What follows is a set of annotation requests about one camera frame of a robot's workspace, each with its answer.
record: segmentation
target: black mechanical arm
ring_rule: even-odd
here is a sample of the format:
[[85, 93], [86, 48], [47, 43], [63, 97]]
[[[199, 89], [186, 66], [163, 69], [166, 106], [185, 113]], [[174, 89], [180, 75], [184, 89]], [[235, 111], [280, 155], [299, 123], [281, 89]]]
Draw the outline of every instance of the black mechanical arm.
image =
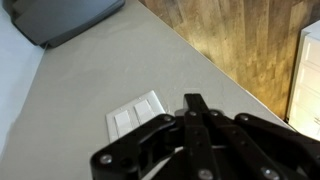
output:
[[234, 120], [185, 95], [182, 116], [159, 115], [91, 158], [93, 180], [319, 180], [320, 143], [250, 114]]

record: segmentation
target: white cabinet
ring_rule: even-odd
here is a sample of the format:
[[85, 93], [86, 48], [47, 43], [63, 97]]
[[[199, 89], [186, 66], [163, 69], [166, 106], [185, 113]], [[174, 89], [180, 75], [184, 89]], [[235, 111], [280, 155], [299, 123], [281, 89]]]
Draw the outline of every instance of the white cabinet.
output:
[[320, 21], [301, 33], [291, 92], [289, 124], [320, 140]]

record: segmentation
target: wooden wall panel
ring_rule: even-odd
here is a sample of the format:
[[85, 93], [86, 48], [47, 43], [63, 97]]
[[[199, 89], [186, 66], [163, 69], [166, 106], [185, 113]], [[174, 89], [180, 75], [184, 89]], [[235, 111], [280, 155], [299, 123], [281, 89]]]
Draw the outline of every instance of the wooden wall panel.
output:
[[320, 0], [140, 1], [285, 118], [300, 31], [320, 20]]

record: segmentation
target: gray object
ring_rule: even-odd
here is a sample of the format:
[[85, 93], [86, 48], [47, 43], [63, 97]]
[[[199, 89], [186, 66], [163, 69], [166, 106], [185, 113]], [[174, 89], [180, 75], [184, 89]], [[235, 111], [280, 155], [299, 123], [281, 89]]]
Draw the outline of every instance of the gray object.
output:
[[229, 117], [248, 112], [286, 127], [132, 0], [107, 21], [45, 52], [11, 128], [0, 179], [92, 179], [90, 157], [109, 143], [105, 115], [152, 89], [169, 114], [183, 107], [185, 93], [201, 93], [210, 108]]
[[272, 170], [272, 169], [268, 169], [266, 167], [262, 167], [261, 171], [262, 171], [264, 177], [266, 177], [269, 180], [280, 180], [279, 174], [276, 171]]
[[212, 175], [211, 171], [209, 171], [208, 169], [201, 169], [198, 173], [198, 176], [201, 180], [212, 180], [213, 179], [213, 175]]
[[109, 154], [106, 154], [101, 157], [100, 162], [102, 164], [110, 164], [112, 162], [112, 156]]
[[36, 45], [56, 47], [108, 17], [125, 0], [18, 0], [12, 21]]

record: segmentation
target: screw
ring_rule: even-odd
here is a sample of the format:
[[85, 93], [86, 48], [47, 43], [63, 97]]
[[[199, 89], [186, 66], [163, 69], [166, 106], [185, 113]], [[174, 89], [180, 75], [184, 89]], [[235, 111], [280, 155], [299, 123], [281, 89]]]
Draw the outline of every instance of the screw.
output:
[[171, 121], [171, 119], [172, 119], [172, 118], [171, 118], [170, 116], [165, 116], [165, 117], [164, 117], [164, 120], [165, 120], [165, 121]]
[[189, 113], [191, 116], [196, 116], [197, 115], [197, 113], [196, 112], [194, 112], [194, 111], [190, 111], [190, 113]]
[[241, 145], [242, 145], [242, 146], [247, 146], [248, 144], [247, 144], [247, 142], [245, 142], [245, 141], [241, 141]]
[[218, 116], [219, 114], [216, 111], [211, 111], [211, 115]]
[[272, 169], [269, 169], [269, 168], [266, 168], [266, 167], [262, 167], [261, 171], [262, 171], [264, 177], [266, 177], [267, 179], [280, 180], [279, 174], [276, 171], [272, 170]]
[[109, 154], [103, 155], [100, 158], [101, 164], [109, 164], [112, 162], [112, 156]]
[[249, 117], [246, 116], [246, 115], [240, 115], [240, 118], [241, 118], [242, 120], [245, 120], [245, 121], [248, 121], [248, 120], [249, 120]]
[[209, 171], [208, 169], [199, 170], [198, 176], [201, 180], [212, 180], [213, 179], [213, 175], [212, 175], [211, 171]]

